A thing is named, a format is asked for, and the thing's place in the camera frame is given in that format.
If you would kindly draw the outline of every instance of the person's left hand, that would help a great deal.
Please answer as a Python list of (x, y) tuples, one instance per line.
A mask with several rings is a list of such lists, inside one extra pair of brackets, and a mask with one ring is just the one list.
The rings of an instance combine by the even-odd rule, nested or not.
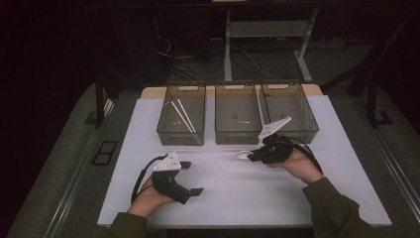
[(141, 190), (142, 192), (136, 197), (127, 213), (148, 217), (162, 205), (174, 201), (172, 198), (158, 192), (154, 188), (151, 178), (146, 180)]

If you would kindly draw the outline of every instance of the white table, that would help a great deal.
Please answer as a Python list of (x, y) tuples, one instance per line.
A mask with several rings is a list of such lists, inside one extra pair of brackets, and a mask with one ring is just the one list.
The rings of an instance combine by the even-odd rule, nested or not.
[[(374, 225), (391, 222), (327, 96), (308, 96), (319, 132), (309, 145), (324, 174), (342, 194), (357, 201), (363, 220)], [(192, 166), (175, 178), (190, 189), (204, 187), (185, 205), (171, 203), (149, 218), (151, 228), (310, 227), (305, 184), (282, 169), (235, 158), (254, 146), (218, 146), (214, 132), (214, 97), (206, 104), (205, 144), (202, 147), (162, 146), (156, 128), (162, 98), (139, 99), (110, 182), (98, 224), (109, 226), (130, 206), (140, 171), (153, 158), (177, 151)]]

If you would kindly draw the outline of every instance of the gray storage basket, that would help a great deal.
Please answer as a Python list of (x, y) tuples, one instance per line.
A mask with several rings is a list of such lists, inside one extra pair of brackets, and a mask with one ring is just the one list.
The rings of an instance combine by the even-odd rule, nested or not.
[(253, 81), (217, 81), (215, 131), (218, 145), (255, 145), (262, 130)]
[[(171, 101), (175, 103), (184, 120), (188, 123), (177, 99), (181, 101), (196, 133), (189, 131), (170, 103)], [(164, 146), (204, 145), (205, 105), (206, 85), (204, 82), (171, 82), (166, 89), (157, 125), (157, 133), (161, 144)]]
[(277, 131), (280, 136), (311, 143), (319, 131), (302, 85), (299, 83), (278, 84), (278, 82), (263, 81), (260, 104), (265, 124), (287, 116), (291, 117), (291, 121)]

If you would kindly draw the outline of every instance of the sleeve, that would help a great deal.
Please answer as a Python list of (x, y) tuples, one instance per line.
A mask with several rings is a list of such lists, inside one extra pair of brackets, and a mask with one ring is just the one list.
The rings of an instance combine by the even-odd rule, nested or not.
[(147, 224), (144, 217), (120, 212), (102, 238), (145, 238)]
[(303, 188), (311, 204), (312, 223), (322, 238), (375, 238), (380, 233), (359, 216), (359, 205), (341, 195), (327, 178)]

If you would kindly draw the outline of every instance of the sleeve cuff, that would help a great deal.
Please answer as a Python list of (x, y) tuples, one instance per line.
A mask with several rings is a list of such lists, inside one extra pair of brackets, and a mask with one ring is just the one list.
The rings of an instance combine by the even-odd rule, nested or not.
[(321, 178), (304, 187), (303, 193), (313, 207), (324, 207), (342, 196), (327, 178)]
[(120, 212), (112, 223), (110, 231), (115, 237), (144, 237), (147, 224), (148, 220), (144, 217)]

